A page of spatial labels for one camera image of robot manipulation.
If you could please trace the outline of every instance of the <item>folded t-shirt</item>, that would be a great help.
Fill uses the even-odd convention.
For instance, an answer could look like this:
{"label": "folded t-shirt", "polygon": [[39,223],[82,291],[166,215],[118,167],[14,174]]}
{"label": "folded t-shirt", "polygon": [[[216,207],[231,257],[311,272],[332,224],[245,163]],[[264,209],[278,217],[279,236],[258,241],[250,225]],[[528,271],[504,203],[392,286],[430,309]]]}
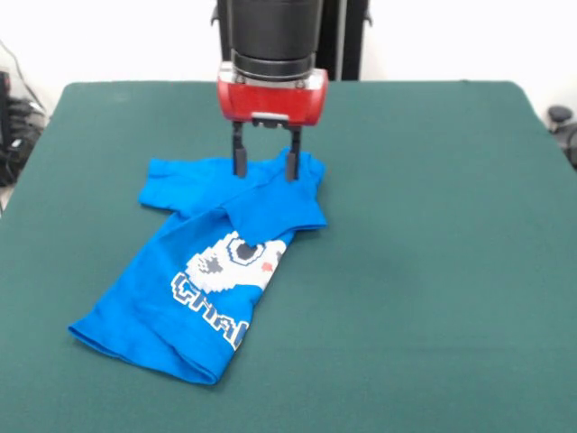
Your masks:
{"label": "folded t-shirt", "polygon": [[244,179],[230,159],[152,160],[139,200],[172,214],[72,335],[127,363],[218,382],[294,234],[326,225],[323,164],[302,152],[299,179],[286,182],[286,153],[250,162]]}

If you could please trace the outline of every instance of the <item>white wall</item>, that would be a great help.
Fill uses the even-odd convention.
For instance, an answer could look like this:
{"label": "white wall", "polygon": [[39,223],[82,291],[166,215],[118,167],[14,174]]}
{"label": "white wall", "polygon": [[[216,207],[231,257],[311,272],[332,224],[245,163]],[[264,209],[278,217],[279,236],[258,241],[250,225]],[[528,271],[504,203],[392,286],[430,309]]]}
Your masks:
{"label": "white wall", "polygon": [[542,117],[577,113],[575,0],[371,0],[371,12],[363,79],[507,79]]}
{"label": "white wall", "polygon": [[[214,5],[11,2],[3,15],[13,19],[3,20],[0,39],[53,108],[72,81],[215,79]],[[540,115],[553,103],[577,112],[575,0],[371,0],[371,12],[375,25],[366,28],[363,79],[510,79]],[[564,43],[553,43],[553,34]],[[3,64],[9,61],[0,53]]]}

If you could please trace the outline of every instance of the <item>printed graphic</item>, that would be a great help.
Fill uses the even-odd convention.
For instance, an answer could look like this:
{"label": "printed graphic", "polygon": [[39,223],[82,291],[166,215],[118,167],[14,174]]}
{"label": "printed graphic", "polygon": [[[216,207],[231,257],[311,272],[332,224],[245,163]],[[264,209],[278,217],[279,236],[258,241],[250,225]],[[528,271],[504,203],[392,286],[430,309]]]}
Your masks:
{"label": "printed graphic", "polygon": [[205,322],[217,332],[224,331],[223,338],[236,351],[249,328],[248,322],[236,323],[233,318],[219,314],[206,296],[194,287],[187,276],[179,272],[172,280],[172,297],[196,313],[202,314]]}
{"label": "printed graphic", "polygon": [[202,315],[202,319],[233,347],[238,349],[249,323],[220,314],[206,295],[230,290],[237,284],[264,290],[287,250],[282,241],[269,241],[255,247],[247,245],[232,232],[187,263],[187,273],[179,272],[172,280],[172,297]]}
{"label": "printed graphic", "polygon": [[190,281],[204,293],[230,290],[237,284],[267,287],[287,250],[282,241],[269,241],[250,247],[237,232],[232,232],[187,264]]}

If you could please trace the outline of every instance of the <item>green felt surface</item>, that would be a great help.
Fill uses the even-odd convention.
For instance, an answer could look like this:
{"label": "green felt surface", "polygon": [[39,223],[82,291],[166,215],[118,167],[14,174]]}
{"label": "green felt surface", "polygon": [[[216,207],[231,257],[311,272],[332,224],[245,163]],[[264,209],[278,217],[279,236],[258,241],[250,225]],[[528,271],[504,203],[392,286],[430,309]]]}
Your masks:
{"label": "green felt surface", "polygon": [[149,159],[228,155],[230,131],[214,84],[66,89],[0,220],[1,432],[576,431],[577,185],[509,83],[333,83],[303,134],[330,226],[218,385],[76,342],[166,218],[136,201]]}

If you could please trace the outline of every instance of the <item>t-shirt sleeve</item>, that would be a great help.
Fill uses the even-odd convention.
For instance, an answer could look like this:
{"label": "t-shirt sleeve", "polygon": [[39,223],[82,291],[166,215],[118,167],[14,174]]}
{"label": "t-shirt sleeve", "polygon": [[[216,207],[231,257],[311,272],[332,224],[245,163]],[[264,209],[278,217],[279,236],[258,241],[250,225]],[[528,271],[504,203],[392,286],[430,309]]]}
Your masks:
{"label": "t-shirt sleeve", "polygon": [[310,154],[301,153],[299,179],[287,182],[284,172],[270,183],[223,204],[234,229],[251,246],[281,237],[290,231],[326,226],[316,192],[325,169]]}
{"label": "t-shirt sleeve", "polygon": [[230,171],[225,159],[164,161],[153,159],[148,178],[138,197],[144,206],[187,212],[211,197],[217,176]]}

